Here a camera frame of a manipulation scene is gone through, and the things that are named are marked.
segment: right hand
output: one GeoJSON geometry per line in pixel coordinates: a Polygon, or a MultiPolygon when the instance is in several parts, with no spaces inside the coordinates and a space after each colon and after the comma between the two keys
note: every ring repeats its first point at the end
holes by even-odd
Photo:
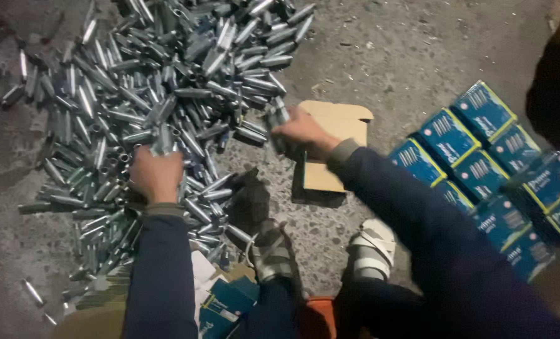
{"type": "Polygon", "coordinates": [[[148,203],[177,203],[177,187],[183,177],[183,156],[174,151],[169,156],[154,157],[149,146],[134,152],[129,176],[148,203]]]}
{"type": "Polygon", "coordinates": [[[289,141],[303,144],[316,158],[327,160],[330,152],[341,143],[337,137],[324,131],[315,119],[302,107],[288,108],[290,120],[271,130],[272,134],[283,135],[289,141]]]}

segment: open cardboard box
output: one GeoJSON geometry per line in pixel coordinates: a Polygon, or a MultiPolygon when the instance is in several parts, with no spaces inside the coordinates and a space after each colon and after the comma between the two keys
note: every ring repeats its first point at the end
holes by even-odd
{"type": "MultiPolygon", "coordinates": [[[[374,119],[372,112],[358,105],[324,103],[306,100],[299,104],[328,133],[341,140],[353,138],[359,145],[367,145],[368,122],[374,119]]],[[[343,183],[326,169],[326,163],[305,154],[304,189],[345,192],[343,183]]]]}

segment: speckled concrete ground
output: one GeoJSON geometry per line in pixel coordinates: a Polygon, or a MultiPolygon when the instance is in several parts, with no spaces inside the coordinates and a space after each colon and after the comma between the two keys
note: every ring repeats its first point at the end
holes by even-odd
{"type": "MultiPolygon", "coordinates": [[[[280,75],[289,90],[287,102],[313,99],[368,107],[375,117],[368,142],[381,153],[479,78],[522,114],[526,89],[549,35],[549,4],[542,0],[316,2],[315,33],[280,75]]],[[[79,32],[87,3],[4,0],[0,15],[27,39],[30,33],[45,32],[64,9],[66,21],[49,47],[54,48],[79,32]]],[[[99,3],[102,16],[110,17],[114,11],[99,3]]],[[[8,39],[0,46],[0,64],[17,75],[16,58],[8,39]]],[[[19,280],[32,278],[50,301],[45,309],[59,317],[58,296],[75,266],[64,216],[23,217],[16,211],[16,205],[32,200],[45,182],[45,175],[31,167],[44,123],[44,113],[24,105],[0,111],[0,338],[46,337],[50,328],[19,280]]],[[[271,214],[287,222],[306,291],[335,294],[346,263],[344,246],[370,212],[350,194],[335,209],[293,203],[293,165],[264,149],[233,142],[219,162],[229,171],[260,168],[261,178],[269,182],[271,214]]],[[[391,281],[411,287],[403,250],[396,262],[391,281]]]]}

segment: gray cuff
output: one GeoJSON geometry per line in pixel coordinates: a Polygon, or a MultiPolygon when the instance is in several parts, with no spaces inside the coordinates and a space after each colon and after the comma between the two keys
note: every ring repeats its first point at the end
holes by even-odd
{"type": "Polygon", "coordinates": [[[330,172],[336,173],[341,169],[342,165],[351,158],[351,154],[360,146],[353,138],[343,140],[336,146],[328,157],[327,167],[330,172]]]}
{"type": "Polygon", "coordinates": [[[175,215],[183,217],[183,209],[175,203],[158,203],[146,206],[146,215],[175,215]]]}

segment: dark blue sleeve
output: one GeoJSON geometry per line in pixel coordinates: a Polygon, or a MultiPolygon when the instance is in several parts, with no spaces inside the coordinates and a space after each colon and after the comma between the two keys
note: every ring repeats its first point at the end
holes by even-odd
{"type": "Polygon", "coordinates": [[[478,338],[560,338],[555,317],[472,219],[373,150],[335,171],[412,253],[412,277],[448,332],[478,338]]]}
{"type": "Polygon", "coordinates": [[[181,217],[144,219],[123,338],[197,338],[188,228],[181,217]]]}

